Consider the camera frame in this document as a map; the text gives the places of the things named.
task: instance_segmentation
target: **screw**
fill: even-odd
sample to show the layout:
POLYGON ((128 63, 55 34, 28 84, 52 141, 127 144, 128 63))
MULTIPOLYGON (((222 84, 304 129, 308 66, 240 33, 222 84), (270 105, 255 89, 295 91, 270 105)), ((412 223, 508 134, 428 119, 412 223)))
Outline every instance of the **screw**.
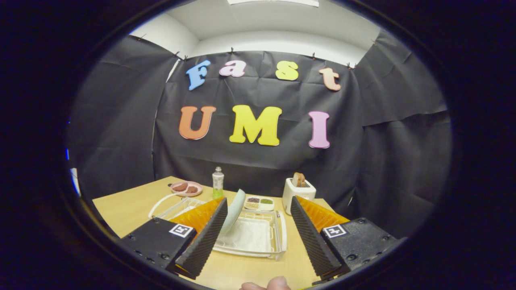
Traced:
POLYGON ((161 253, 159 256, 160 256, 163 260, 170 260, 170 256, 169 256, 169 255, 167 255, 167 254, 165 254, 165 253, 161 253))

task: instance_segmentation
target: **plastic dish rack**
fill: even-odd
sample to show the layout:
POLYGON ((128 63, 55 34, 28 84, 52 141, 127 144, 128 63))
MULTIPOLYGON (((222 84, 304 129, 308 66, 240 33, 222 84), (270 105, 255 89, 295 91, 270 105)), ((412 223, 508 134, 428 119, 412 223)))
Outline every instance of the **plastic dish rack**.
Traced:
MULTIPOLYGON (((206 202, 185 197, 156 217, 170 220, 203 203, 206 202)), ((279 260, 287 251, 283 213, 242 209, 230 231, 219 235, 213 249, 229 254, 279 260)))

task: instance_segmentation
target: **plastic bottle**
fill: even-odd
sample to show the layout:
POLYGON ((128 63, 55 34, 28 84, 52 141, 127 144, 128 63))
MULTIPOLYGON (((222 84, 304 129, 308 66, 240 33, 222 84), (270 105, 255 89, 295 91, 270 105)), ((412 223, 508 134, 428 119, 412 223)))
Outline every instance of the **plastic bottle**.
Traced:
POLYGON ((215 172, 212 174, 213 177, 213 199, 218 199, 223 197, 223 184, 224 184, 224 173, 222 173, 222 168, 217 166, 215 168, 215 172))

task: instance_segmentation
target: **white ceiling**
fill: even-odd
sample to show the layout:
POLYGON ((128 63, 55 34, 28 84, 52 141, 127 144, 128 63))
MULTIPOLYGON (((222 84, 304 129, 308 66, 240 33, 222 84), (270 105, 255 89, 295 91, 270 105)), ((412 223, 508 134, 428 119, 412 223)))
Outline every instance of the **white ceiling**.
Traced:
POLYGON ((368 50, 380 28, 327 0, 319 8, 287 2, 229 5, 227 0, 196 0, 167 12, 199 40, 231 33, 282 30, 338 39, 368 50))

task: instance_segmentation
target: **white wall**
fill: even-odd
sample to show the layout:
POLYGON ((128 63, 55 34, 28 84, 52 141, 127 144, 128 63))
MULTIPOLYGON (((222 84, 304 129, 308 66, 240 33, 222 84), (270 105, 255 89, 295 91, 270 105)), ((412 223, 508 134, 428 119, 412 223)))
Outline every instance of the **white wall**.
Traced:
POLYGON ((199 56, 231 51, 287 52, 331 60, 352 67, 365 55, 366 50, 346 42, 323 36, 290 31, 253 31, 227 34, 200 41, 188 55, 199 56))
POLYGON ((130 34, 136 37, 145 35, 145 40, 173 53, 179 51, 180 57, 189 56, 199 43, 199 39, 188 28, 166 13, 147 21, 130 34))

